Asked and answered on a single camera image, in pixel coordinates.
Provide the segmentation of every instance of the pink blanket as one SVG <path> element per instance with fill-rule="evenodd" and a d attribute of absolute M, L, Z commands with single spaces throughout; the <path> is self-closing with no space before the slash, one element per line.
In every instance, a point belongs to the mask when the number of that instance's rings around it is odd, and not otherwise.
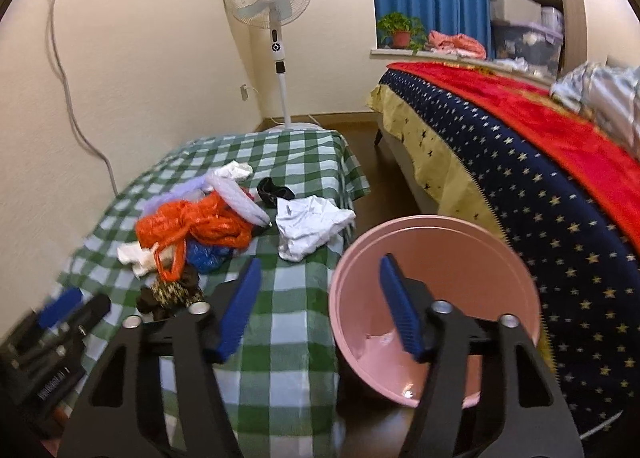
<path fill-rule="evenodd" d="M 433 44 L 436 49 L 444 52 L 462 54 L 465 57 L 472 57 L 474 59 L 486 59 L 484 46 L 473 37 L 469 37 L 463 33 L 459 33 L 458 35 L 444 35 L 444 33 L 432 30 L 431 33 L 429 33 L 429 42 Z"/>

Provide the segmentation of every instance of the metal screw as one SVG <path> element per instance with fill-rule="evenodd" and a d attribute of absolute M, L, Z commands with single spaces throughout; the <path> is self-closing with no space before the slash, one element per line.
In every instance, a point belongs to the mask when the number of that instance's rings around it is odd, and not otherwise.
<path fill-rule="evenodd" d="M 206 301 L 199 301 L 197 303 L 193 303 L 188 310 L 189 313 L 193 315 L 203 315 L 211 310 L 211 305 Z"/>
<path fill-rule="evenodd" d="M 500 324 L 507 328 L 515 328 L 520 325 L 520 320 L 516 316 L 508 313 L 500 317 Z"/>
<path fill-rule="evenodd" d="M 442 314 L 451 313 L 453 311 L 453 307 L 451 306 L 451 303 L 448 303 L 446 301 L 434 301 L 433 304 L 431 305 L 431 309 L 435 313 L 442 313 Z"/>
<path fill-rule="evenodd" d="M 137 315 L 130 315 L 124 321 L 122 321 L 122 326 L 125 328 L 137 328 L 142 324 L 142 318 Z"/>

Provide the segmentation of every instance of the navy star-patterned fabric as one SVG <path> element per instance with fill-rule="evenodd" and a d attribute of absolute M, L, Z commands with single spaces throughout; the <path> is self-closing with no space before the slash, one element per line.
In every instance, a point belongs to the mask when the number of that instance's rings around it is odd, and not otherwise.
<path fill-rule="evenodd" d="M 603 423 L 607 430 L 607 421 L 640 394 L 633 247 L 571 175 L 490 113 L 397 70 L 380 84 L 415 110 L 479 184 L 536 282 L 578 431 Z"/>

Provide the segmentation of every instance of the yellow fabric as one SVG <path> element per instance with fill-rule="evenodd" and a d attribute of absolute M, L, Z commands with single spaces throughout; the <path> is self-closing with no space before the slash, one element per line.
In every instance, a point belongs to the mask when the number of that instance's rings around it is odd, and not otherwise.
<path fill-rule="evenodd" d="M 505 232 L 471 174 L 409 104 L 391 88 L 379 84 L 369 95 L 367 106 L 382 114 L 385 130 L 404 145 L 414 164 L 415 181 L 438 204 L 439 215 L 474 223 L 508 244 Z M 553 349 L 544 322 L 538 350 L 555 374 Z"/>

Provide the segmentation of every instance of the pink trash bin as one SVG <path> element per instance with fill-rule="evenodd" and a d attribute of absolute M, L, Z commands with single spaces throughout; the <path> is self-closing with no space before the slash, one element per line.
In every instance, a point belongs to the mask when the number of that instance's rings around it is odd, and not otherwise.
<path fill-rule="evenodd" d="M 392 253 L 402 272 L 463 313 L 519 317 L 535 343 L 540 301 L 527 268 L 486 230 L 444 216 L 394 219 L 359 237 L 341 258 L 329 291 L 335 341 L 355 373 L 375 391 L 416 408 L 429 369 L 402 349 L 380 288 L 380 259 Z M 465 407 L 478 402 L 480 358 L 469 357 Z"/>

